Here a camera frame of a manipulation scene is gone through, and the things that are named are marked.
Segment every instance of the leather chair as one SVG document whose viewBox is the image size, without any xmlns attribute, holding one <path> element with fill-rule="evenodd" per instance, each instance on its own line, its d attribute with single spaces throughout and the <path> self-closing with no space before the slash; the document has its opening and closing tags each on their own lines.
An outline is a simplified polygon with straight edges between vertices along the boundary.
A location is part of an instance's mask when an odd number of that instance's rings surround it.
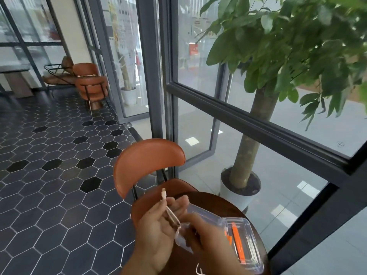
<svg viewBox="0 0 367 275">
<path fill-rule="evenodd" d="M 74 85 L 76 76 L 73 72 L 73 60 L 64 56 L 61 64 L 46 64 L 44 69 L 48 71 L 48 75 L 44 75 L 42 80 L 50 85 Z"/>
<path fill-rule="evenodd" d="M 73 72 L 76 76 L 98 76 L 98 67 L 92 63 L 79 63 L 73 66 Z"/>
<path fill-rule="evenodd" d="M 88 101 L 92 121 L 93 114 L 91 103 L 105 99 L 108 107 L 110 107 L 106 99 L 108 96 L 107 85 L 108 82 L 105 76 L 82 76 L 77 77 L 75 81 L 75 86 L 79 90 L 80 96 L 85 101 Z"/>
<path fill-rule="evenodd" d="M 118 157 L 113 178 L 118 194 L 125 198 L 134 184 L 142 177 L 167 167 L 182 166 L 186 161 L 182 148 L 165 139 L 148 139 L 133 143 Z M 166 189 L 167 196 L 173 197 L 184 192 L 197 191 L 181 179 L 170 179 L 161 185 L 149 190 L 142 197 L 136 199 L 131 208 L 131 219 L 137 226 L 141 217 L 159 200 L 162 199 L 162 188 Z"/>
</svg>

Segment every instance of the beige wall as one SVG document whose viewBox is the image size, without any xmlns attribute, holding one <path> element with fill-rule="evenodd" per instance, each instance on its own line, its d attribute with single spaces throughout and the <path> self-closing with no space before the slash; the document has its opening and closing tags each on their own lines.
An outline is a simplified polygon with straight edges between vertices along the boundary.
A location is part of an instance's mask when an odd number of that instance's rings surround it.
<svg viewBox="0 0 367 275">
<path fill-rule="evenodd" d="M 70 56 L 77 63 L 91 63 L 74 0 L 51 0 Z"/>
</svg>

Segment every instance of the plastic container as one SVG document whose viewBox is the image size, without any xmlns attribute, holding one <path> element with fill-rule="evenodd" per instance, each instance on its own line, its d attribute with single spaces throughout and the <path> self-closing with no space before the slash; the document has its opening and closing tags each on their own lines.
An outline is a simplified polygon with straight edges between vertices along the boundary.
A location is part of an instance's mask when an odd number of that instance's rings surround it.
<svg viewBox="0 0 367 275">
<path fill-rule="evenodd" d="M 264 264 L 260 258 L 254 232 L 252 231 L 250 222 L 246 218 L 221 218 L 218 215 L 192 204 L 189 205 L 188 212 L 195 212 L 199 214 L 204 221 L 223 229 L 223 234 L 228 236 L 227 239 L 230 241 L 230 238 L 232 238 L 232 249 L 235 251 L 239 262 L 244 268 L 250 270 L 253 274 L 261 274 L 264 271 Z M 190 224 L 188 223 L 181 224 L 181 228 L 188 228 L 189 226 Z M 191 248 L 186 246 L 186 241 L 180 235 L 179 230 L 177 230 L 175 242 L 178 246 L 193 253 Z"/>
</svg>

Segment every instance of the forearm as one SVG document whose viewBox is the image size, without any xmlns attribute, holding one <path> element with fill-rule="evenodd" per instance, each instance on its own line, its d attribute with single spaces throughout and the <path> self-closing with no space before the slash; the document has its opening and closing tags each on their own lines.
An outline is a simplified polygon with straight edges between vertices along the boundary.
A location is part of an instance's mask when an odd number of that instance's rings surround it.
<svg viewBox="0 0 367 275">
<path fill-rule="evenodd" d="M 122 268 L 121 275 L 158 275 L 158 273 L 152 268 L 149 260 L 145 260 L 144 256 L 134 251 Z"/>
</svg>

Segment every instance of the person's right hand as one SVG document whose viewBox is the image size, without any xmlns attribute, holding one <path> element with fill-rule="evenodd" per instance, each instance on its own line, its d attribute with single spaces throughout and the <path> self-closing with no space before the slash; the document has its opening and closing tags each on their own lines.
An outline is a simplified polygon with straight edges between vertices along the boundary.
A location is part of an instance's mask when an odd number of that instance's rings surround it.
<svg viewBox="0 0 367 275">
<path fill-rule="evenodd" d="M 190 223 L 190 228 L 182 234 L 186 245 L 191 247 L 198 258 L 203 274 L 250 274 L 239 263 L 222 229 L 205 222 L 195 213 L 184 215 L 180 221 Z"/>
</svg>

